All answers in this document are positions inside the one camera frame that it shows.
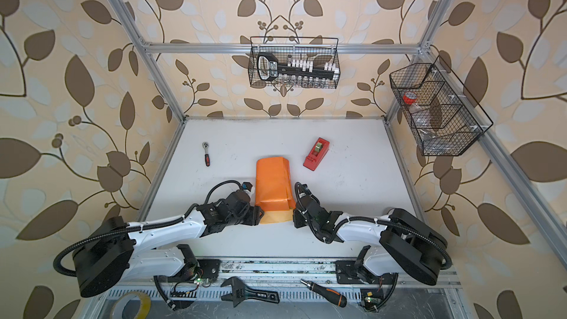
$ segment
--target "red tape dispenser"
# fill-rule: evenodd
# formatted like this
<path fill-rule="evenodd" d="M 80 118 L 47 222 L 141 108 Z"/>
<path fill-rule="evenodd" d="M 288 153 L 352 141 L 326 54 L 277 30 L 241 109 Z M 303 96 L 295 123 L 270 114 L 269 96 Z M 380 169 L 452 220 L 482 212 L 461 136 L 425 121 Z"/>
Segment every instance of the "red tape dispenser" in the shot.
<path fill-rule="evenodd" d="M 321 162 L 322 158 L 327 154 L 329 150 L 329 141 L 324 140 L 323 138 L 317 139 L 317 143 L 311 149 L 309 155 L 305 158 L 305 162 L 303 166 L 308 168 L 309 170 L 315 171 L 317 166 Z"/>

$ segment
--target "orange and black handle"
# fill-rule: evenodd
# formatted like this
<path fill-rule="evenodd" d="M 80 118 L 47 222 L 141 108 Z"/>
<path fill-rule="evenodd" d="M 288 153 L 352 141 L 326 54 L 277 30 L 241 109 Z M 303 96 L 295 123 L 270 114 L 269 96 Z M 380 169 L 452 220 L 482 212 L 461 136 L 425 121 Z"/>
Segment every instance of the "orange and black handle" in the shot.
<path fill-rule="evenodd" d="M 320 294 L 324 299 L 328 300 L 332 304 L 335 304 L 341 308 L 346 307 L 346 297 L 338 293 L 334 289 L 322 287 L 311 281 L 301 280 L 301 283 L 309 287 L 309 290 Z"/>

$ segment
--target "wallpaper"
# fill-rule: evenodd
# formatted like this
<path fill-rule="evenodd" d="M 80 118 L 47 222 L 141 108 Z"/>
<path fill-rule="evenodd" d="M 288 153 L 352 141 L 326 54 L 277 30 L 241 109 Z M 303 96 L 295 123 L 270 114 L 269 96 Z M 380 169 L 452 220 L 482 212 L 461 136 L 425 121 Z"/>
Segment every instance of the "wallpaper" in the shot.
<path fill-rule="evenodd" d="M 0 0 L 0 16 L 0 307 L 66 319 L 82 301 L 53 258 L 135 219 L 177 122 L 105 0 Z"/>
<path fill-rule="evenodd" d="M 344 55 L 337 89 L 253 84 L 248 56 L 161 54 L 159 65 L 190 117 L 347 117 L 386 115 L 393 94 L 388 74 L 406 64 L 404 55 Z M 157 97 L 156 108 L 161 107 Z"/>
<path fill-rule="evenodd" d="M 423 157 L 405 118 L 396 141 L 425 217 L 449 252 L 478 319 L 563 318 L 567 273 L 482 147 Z"/>
<path fill-rule="evenodd" d="M 240 36 L 417 43 L 436 0 L 124 0 L 148 42 L 238 43 Z"/>
<path fill-rule="evenodd" d="M 433 52 L 567 224 L 567 0 L 455 0 Z"/>

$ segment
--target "orange package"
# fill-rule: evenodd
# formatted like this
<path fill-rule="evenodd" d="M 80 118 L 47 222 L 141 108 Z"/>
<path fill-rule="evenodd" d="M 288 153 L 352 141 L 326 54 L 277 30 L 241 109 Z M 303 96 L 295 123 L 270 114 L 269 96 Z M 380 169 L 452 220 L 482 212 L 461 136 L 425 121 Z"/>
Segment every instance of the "orange package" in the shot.
<path fill-rule="evenodd" d="M 287 159 L 272 157 L 258 160 L 256 163 L 256 205 L 265 211 L 260 223 L 291 220 L 295 201 L 291 191 Z"/>

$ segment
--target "orange paper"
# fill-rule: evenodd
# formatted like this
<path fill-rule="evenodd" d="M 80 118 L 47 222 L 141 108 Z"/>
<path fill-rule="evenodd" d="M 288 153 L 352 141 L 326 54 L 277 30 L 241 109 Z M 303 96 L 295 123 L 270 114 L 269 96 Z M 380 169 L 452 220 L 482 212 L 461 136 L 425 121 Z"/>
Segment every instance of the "orange paper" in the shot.
<path fill-rule="evenodd" d="M 264 211 L 288 211 L 295 208 L 287 159 L 272 157 L 258 160 L 256 205 Z"/>

